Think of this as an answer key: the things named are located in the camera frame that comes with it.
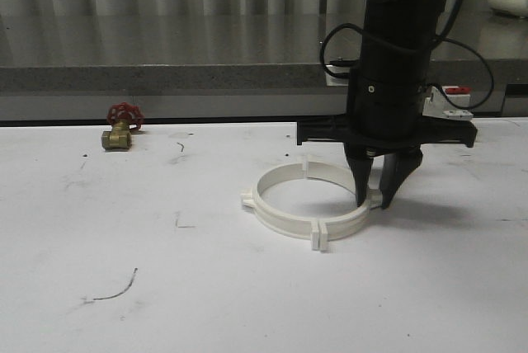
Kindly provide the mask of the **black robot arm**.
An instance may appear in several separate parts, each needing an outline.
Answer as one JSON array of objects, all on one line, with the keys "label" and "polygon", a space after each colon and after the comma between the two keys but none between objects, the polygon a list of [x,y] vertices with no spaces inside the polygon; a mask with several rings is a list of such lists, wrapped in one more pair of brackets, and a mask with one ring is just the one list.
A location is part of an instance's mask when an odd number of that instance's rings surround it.
[{"label": "black robot arm", "polygon": [[360,56],[346,74],[345,113],[297,125],[301,143],[343,143],[358,204],[367,197],[375,157],[384,157],[379,188],[381,204],[388,207],[421,165],[423,144],[474,144],[477,130],[472,123],[422,113],[431,52],[446,39],[446,32],[436,28],[445,4],[446,0],[366,0]]}]

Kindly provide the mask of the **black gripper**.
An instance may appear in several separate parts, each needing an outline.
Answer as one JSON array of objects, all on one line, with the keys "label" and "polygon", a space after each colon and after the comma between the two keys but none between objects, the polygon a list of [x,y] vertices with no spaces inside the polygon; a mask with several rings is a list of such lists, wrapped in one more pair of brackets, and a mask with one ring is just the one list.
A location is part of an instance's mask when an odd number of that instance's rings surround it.
[{"label": "black gripper", "polygon": [[422,164],[421,150],[401,151],[423,144],[474,146],[477,128],[471,120],[444,120],[422,114],[432,87],[441,88],[424,82],[377,82],[353,70],[346,112],[299,120],[297,144],[336,142],[348,146],[345,155],[355,182],[357,206],[362,206],[367,196],[372,168],[369,157],[387,154],[379,184],[381,208],[387,209],[399,187]]}]

